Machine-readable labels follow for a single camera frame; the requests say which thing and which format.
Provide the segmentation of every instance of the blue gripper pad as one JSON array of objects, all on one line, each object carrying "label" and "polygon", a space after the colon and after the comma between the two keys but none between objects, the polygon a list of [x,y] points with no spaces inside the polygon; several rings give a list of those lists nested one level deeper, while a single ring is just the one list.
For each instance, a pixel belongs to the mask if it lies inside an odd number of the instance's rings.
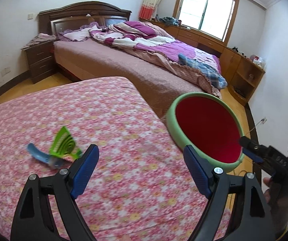
[{"label": "blue gripper pad", "polygon": [[[187,145],[184,148],[184,161],[186,163],[186,166],[191,173],[191,176],[198,188],[198,191],[206,196],[206,198],[210,198],[212,195],[212,191],[210,189],[209,184],[209,177],[207,173],[205,173],[204,169],[202,168],[201,165],[207,165],[207,164],[200,164],[197,159],[205,160],[202,159],[201,157],[198,156],[198,158],[195,157],[194,153],[198,155],[195,151],[195,149],[191,145]],[[210,172],[212,172],[212,167],[207,166],[205,169],[210,169]]]},{"label": "blue gripper pad", "polygon": [[255,163],[263,163],[264,160],[260,158],[259,156],[255,155],[253,152],[249,151],[246,148],[242,149],[242,152],[248,156],[250,159],[252,159]]},{"label": "blue gripper pad", "polygon": [[73,199],[76,199],[79,195],[84,193],[87,183],[99,160],[99,149],[96,145],[91,145],[85,151],[84,155],[75,161],[78,162],[84,159],[75,176],[73,177],[73,188],[71,190],[71,197]]}]

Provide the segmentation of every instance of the wooden headboard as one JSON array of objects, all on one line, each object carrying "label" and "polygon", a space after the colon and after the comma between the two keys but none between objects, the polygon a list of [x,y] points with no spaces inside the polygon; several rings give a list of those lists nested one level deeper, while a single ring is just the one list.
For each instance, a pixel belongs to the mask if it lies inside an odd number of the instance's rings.
[{"label": "wooden headboard", "polygon": [[109,25],[128,21],[132,12],[98,1],[79,2],[38,14],[39,33],[57,34],[59,30],[76,30],[84,24],[97,21],[99,25]]}]

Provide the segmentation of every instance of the light switch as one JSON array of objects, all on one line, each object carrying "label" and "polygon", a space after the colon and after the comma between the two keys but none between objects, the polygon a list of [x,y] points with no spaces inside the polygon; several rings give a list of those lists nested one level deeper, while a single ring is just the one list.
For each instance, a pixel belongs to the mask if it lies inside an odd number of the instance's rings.
[{"label": "light switch", "polygon": [[31,19],[34,19],[34,14],[33,13],[28,14],[28,20],[31,20]]}]

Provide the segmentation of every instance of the cable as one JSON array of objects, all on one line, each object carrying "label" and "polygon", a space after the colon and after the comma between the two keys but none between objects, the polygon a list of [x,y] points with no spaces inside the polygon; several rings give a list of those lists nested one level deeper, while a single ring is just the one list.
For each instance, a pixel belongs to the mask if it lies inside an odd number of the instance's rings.
[{"label": "cable", "polygon": [[247,134],[250,134],[251,133],[251,131],[253,130],[253,129],[255,129],[256,127],[257,127],[257,125],[259,125],[261,122],[264,122],[265,121],[265,119],[263,118],[263,119],[261,119],[248,133],[246,133],[245,135],[247,135]]}]

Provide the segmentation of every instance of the finger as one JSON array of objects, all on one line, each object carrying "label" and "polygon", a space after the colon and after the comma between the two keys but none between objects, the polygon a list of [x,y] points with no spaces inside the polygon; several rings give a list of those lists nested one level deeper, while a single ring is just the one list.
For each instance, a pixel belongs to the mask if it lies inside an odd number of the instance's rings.
[{"label": "finger", "polygon": [[263,179],[263,183],[268,187],[271,186],[271,182],[272,182],[271,178],[264,178]]},{"label": "finger", "polygon": [[270,199],[271,199],[270,190],[269,189],[264,192],[264,197],[265,197],[266,202],[269,203]]}]

